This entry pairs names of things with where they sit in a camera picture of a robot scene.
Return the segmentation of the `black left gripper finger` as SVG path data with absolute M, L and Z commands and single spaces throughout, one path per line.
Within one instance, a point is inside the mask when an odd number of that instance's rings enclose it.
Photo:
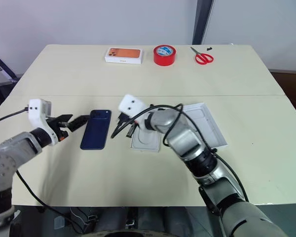
M 71 132 L 76 131 L 80 127 L 84 126 L 90 118 L 90 115 L 82 115 L 69 122 L 69 130 Z
M 71 119 L 72 116 L 73 116 L 72 114 L 60 115 L 60 116 L 55 118 L 55 121 L 56 122 L 68 122 Z

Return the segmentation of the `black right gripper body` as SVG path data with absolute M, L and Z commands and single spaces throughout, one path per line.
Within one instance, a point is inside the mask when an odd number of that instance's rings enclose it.
M 120 129 L 120 127 L 122 127 L 126 122 L 128 122 L 130 120 L 129 116 L 124 114 L 124 113 L 120 113 L 120 115 L 118 116 L 118 123 L 117 123 L 117 129 Z M 134 130 L 138 124 L 134 121 L 131 124 L 131 127 L 129 128 L 129 130 Z

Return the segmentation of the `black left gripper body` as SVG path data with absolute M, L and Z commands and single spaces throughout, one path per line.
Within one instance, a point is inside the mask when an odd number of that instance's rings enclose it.
M 66 128 L 69 126 L 68 122 L 56 122 L 55 118 L 52 117 L 47 118 L 46 121 L 49 127 L 55 133 L 58 142 L 61 142 L 62 140 L 68 137 L 68 132 L 61 130 L 61 128 Z

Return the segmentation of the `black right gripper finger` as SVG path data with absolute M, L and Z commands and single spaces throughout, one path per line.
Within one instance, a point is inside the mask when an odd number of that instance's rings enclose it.
M 132 138 L 134 132 L 135 132 L 135 129 L 137 127 L 137 124 L 136 123 L 132 123 L 131 127 L 129 128 L 128 132 L 126 133 L 126 137 L 128 138 Z
M 119 120 L 117 123 L 116 128 L 114 129 L 113 133 L 111 134 L 111 139 L 117 136 L 126 126 L 129 125 L 129 120 Z

